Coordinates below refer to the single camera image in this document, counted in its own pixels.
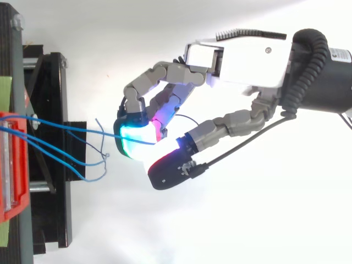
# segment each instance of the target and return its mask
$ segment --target metal rod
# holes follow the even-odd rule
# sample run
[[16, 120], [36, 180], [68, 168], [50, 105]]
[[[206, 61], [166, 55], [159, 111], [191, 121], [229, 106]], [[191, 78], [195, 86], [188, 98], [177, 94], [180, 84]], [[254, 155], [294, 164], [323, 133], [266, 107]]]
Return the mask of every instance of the metal rod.
[[29, 183], [29, 190], [31, 193], [49, 192], [50, 188], [46, 181], [31, 181]]
[[23, 59], [23, 68], [25, 70], [34, 70], [35, 65], [37, 64], [38, 58], [24, 58]]

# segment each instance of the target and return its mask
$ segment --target black coiled cable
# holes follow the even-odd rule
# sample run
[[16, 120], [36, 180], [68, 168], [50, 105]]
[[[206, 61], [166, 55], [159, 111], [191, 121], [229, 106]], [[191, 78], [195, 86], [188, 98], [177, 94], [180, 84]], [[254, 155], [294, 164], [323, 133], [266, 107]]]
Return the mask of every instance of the black coiled cable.
[[328, 42], [325, 36], [315, 29], [303, 29], [293, 37], [294, 43], [308, 45], [312, 50], [311, 59], [293, 86], [288, 87], [282, 101], [281, 113], [283, 117], [295, 119], [297, 109], [300, 107], [304, 96], [311, 84], [319, 76], [329, 56]]

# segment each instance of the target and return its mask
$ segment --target ribbed grip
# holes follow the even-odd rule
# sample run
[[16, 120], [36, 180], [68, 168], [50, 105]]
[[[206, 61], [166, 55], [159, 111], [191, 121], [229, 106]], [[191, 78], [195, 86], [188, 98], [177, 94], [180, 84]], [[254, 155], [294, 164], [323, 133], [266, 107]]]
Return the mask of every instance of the ribbed grip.
[[285, 40], [287, 36], [286, 34], [261, 31], [261, 30], [255, 30], [255, 29], [233, 29], [233, 30], [216, 33], [216, 41], [223, 41], [223, 40], [233, 39], [236, 37], [266, 37], [269, 39]]

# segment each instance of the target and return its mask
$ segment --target blue wire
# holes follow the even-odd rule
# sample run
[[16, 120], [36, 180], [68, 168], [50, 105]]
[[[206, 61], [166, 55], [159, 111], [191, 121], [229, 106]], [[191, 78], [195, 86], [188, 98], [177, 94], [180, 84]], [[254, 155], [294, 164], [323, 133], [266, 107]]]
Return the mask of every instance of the blue wire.
[[[104, 131], [104, 128], [103, 128], [103, 126], [99, 123], [99, 121], [98, 121], [97, 118], [95, 119], [95, 121], [98, 123], [98, 125], [99, 125], [101, 131], [104, 133], [104, 132], [105, 132], [105, 131]], [[101, 153], [101, 157], [102, 157], [103, 159], [104, 159], [104, 157], [103, 157], [104, 139], [105, 139], [105, 136], [103, 135], [103, 139], [102, 139], [102, 141], [101, 141], [101, 146], [100, 146], [100, 153]], [[105, 172], [104, 172], [104, 174], [103, 174], [103, 176], [102, 176], [101, 178], [103, 178], [103, 177], [107, 174], [107, 172], [108, 172], [108, 170], [107, 170], [107, 168], [106, 168], [106, 159], [105, 159], [105, 162], [104, 162], [104, 169], [105, 169]]]
[[[0, 130], [3, 130], [3, 131], [6, 131], [4, 127], [0, 126]], [[94, 179], [94, 180], [87, 180], [85, 179], [74, 167], [72, 167], [70, 164], [68, 164], [67, 162], [64, 162], [62, 159], [52, 155], [51, 153], [47, 152], [46, 150], [44, 150], [43, 148], [39, 147], [37, 144], [35, 144], [34, 142], [32, 142], [31, 140], [29, 139], [26, 139], [22, 136], [20, 136], [19, 134], [16, 134], [16, 133], [13, 133], [12, 131], [6, 131], [10, 134], [13, 134], [17, 137], [19, 137], [20, 139], [26, 141], [28, 144], [32, 145], [33, 147], [35, 147], [36, 149], [40, 150], [41, 152], [43, 152], [45, 155], [47, 155], [48, 157], [56, 160], [57, 162], [61, 163], [62, 165], [66, 166], [67, 168], [69, 168], [71, 171], [73, 171], [77, 176], [78, 178], [80, 178], [81, 180], [84, 180], [85, 182], [88, 182], [88, 183], [91, 183], [91, 182], [96, 182], [98, 180], [100, 180], [102, 177], [99, 177], [97, 179]]]
[[55, 123], [52, 123], [52, 122], [49, 122], [49, 121], [46, 121], [46, 120], [43, 120], [43, 119], [39, 119], [39, 118], [26, 117], [25, 115], [8, 115], [6, 117], [0, 118], [0, 121], [6, 120], [6, 119], [9, 119], [9, 118], [23, 118], [23, 119], [32, 120], [32, 121], [39, 121], [40, 123], [43, 123], [43, 124], [46, 124], [46, 125], [50, 125], [50, 126], [56, 127], [56, 128], [61, 128], [61, 129], [66, 129], [66, 130], [71, 130], [71, 131], [78, 131], [78, 132], [95, 133], [95, 134], [100, 134], [100, 135], [105, 135], [105, 136], [111, 136], [113, 138], [124, 139], [124, 140], [132, 141], [132, 142], [140, 143], [140, 144], [144, 144], [144, 145], [155, 145], [155, 143], [150, 143], [150, 142], [144, 142], [144, 141], [140, 141], [140, 140], [130, 139], [130, 138], [127, 138], [127, 137], [122, 137], [122, 136], [109, 134], [109, 133], [105, 133], [105, 132], [100, 132], [100, 131], [96, 131], [96, 130], [74, 128], [72, 126], [59, 125], [59, 124], [55, 124]]
[[87, 144], [88, 146], [92, 147], [95, 151], [97, 151], [98, 153], [102, 154], [104, 157], [106, 156], [104, 153], [100, 152], [99, 149], [97, 149], [96, 147], [94, 147], [92, 144], [90, 144], [87, 141], [84, 141], [83, 139], [81, 139], [80, 137], [76, 136], [75, 134], [73, 134], [70, 130], [66, 130], [67, 134], [73, 136], [75, 139], [77, 139], [78, 141], [83, 142], [84, 144]]
[[[102, 125], [99, 123], [99, 121], [98, 121], [97, 118], [95, 119], [95, 121], [98, 123], [99, 127], [100, 127], [101, 130], [104, 132], [104, 128], [103, 128]], [[74, 138], [76, 138], [77, 140], [79, 140], [79, 141], [81, 141], [81, 142], [87, 144], [88, 146], [91, 146], [94, 150], [96, 150], [98, 153], [100, 153], [100, 155], [101, 155], [101, 157], [102, 157], [102, 159], [103, 159], [103, 161], [104, 161], [104, 174], [103, 174], [99, 179], [103, 178], [103, 177], [107, 174], [106, 159], [110, 156], [109, 153], [106, 153], [106, 154], [103, 153], [103, 146], [104, 146], [104, 138], [105, 138], [105, 136], [103, 135], [103, 139], [102, 139], [102, 141], [101, 141], [101, 147], [100, 147], [100, 151], [99, 151], [99, 150], [98, 150], [96, 147], [94, 147], [92, 144], [90, 144], [90, 143], [88, 143], [87, 141], [84, 141], [83, 139], [79, 138], [78, 136], [76, 136], [75, 134], [73, 134], [71, 131], [66, 130], [66, 132], [67, 132], [69, 135], [71, 135], [71, 136], [73, 136]]]
[[51, 149], [53, 149], [53, 150], [59, 152], [60, 154], [62, 154], [62, 155], [64, 155], [64, 156], [68, 157], [68, 158], [71, 159], [72, 161], [74, 161], [74, 162], [76, 162], [77, 164], [82, 165], [82, 166], [97, 166], [97, 165], [99, 165], [99, 164], [104, 163], [104, 162], [105, 162], [105, 159], [106, 159], [106, 158], [104, 158], [103, 161], [99, 161], [99, 162], [93, 163], [93, 164], [84, 163], [84, 162], [81, 162], [81, 161], [77, 160], [76, 158], [72, 157], [70, 154], [68, 154], [68, 153], [66, 153], [66, 152], [64, 152], [64, 151], [62, 151], [61, 149], [59, 149], [59, 148], [57, 148], [57, 147], [55, 147], [55, 146], [53, 146], [53, 145], [51, 145], [51, 144], [49, 144], [49, 143], [47, 143], [47, 142], [41, 140], [41, 139], [36, 138], [35, 136], [31, 136], [31, 135], [28, 135], [28, 134], [26, 134], [26, 133], [22, 133], [22, 132], [20, 132], [20, 131], [14, 130], [14, 129], [4, 128], [4, 127], [2, 127], [2, 126], [0, 126], [0, 128], [1, 128], [1, 130], [5, 131], [5, 132], [8, 132], [8, 133], [11, 133], [11, 134], [14, 134], [14, 135], [16, 135], [16, 136], [26, 136], [26, 137], [28, 137], [28, 138], [30, 138], [30, 139], [33, 139], [33, 140], [35, 140], [35, 141], [37, 141], [37, 142], [39, 142], [39, 143], [41, 143], [41, 144], [43, 144], [43, 145], [45, 145], [45, 146], [51, 148]]

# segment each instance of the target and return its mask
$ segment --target label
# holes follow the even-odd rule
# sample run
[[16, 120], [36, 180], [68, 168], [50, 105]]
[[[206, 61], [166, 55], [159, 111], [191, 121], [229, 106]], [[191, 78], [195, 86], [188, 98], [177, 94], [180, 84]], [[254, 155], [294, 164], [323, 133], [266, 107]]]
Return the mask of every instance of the label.
[[349, 51], [345, 49], [329, 48], [331, 59], [335, 62], [352, 62], [352, 57]]

